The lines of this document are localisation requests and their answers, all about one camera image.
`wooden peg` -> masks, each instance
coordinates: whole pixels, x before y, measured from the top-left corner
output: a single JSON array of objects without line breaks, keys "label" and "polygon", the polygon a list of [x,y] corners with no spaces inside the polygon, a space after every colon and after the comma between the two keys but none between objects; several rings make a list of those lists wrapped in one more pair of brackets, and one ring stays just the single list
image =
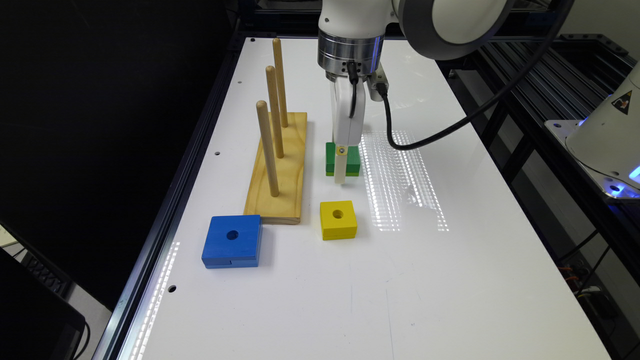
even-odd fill
[{"label": "wooden peg", "polygon": [[258,111],[258,122],[260,123],[260,136],[262,137],[262,151],[264,152],[264,162],[267,168],[267,178],[271,196],[280,195],[278,190],[278,174],[276,173],[276,160],[273,157],[273,143],[271,142],[271,125],[269,124],[269,109],[267,103],[260,100],[256,104]]},{"label": "wooden peg", "polygon": [[276,62],[276,77],[278,83],[278,100],[280,101],[280,122],[282,127],[289,126],[287,119],[287,95],[284,89],[284,68],[282,63],[282,45],[280,39],[273,39],[273,57]]},{"label": "wooden peg", "polygon": [[273,121],[273,141],[276,147],[276,157],[284,157],[282,147],[282,129],[280,129],[280,111],[278,110],[278,89],[276,85],[276,69],[267,66],[267,88],[269,90],[269,106],[271,107],[271,121]]}]

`screw hole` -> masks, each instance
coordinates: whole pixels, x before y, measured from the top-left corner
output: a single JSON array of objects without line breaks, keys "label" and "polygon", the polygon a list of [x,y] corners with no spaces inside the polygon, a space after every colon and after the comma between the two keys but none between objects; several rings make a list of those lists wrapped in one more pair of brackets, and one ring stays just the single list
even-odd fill
[{"label": "screw hole", "polygon": [[235,240],[238,238],[238,232],[235,230],[231,230],[227,233],[227,239],[229,240]]}]

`wooden base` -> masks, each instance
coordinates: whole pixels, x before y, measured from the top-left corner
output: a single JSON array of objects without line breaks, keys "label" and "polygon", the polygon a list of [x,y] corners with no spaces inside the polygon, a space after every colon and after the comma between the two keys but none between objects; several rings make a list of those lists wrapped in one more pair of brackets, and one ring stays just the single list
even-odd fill
[{"label": "wooden base", "polygon": [[280,195],[272,197],[270,194],[261,140],[244,207],[244,215],[260,215],[264,224],[300,223],[307,113],[287,115],[289,126],[282,129],[284,157],[276,158]]}]

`blue block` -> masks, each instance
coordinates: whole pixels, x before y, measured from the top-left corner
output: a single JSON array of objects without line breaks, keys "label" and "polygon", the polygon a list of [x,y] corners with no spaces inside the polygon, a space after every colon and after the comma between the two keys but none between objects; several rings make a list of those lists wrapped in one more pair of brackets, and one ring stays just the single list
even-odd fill
[{"label": "blue block", "polygon": [[207,269],[258,266],[261,238],[260,215],[214,216],[202,262]]}]

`white table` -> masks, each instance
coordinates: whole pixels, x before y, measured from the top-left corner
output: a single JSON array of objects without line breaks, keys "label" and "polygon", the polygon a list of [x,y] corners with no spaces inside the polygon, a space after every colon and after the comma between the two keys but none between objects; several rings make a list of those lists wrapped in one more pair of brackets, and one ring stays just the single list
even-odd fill
[{"label": "white table", "polygon": [[[325,176],[329,82],[316,46],[283,40],[288,108],[309,119],[301,224],[265,225],[257,268],[200,260],[210,218],[242,214],[255,103],[268,100],[271,41],[247,41],[121,358],[609,359],[470,126],[399,153],[382,104],[368,101],[361,176],[343,186]],[[406,42],[386,41],[382,61],[399,136],[464,116],[435,62]],[[336,200],[354,203],[355,239],[322,241],[320,202]]]}]

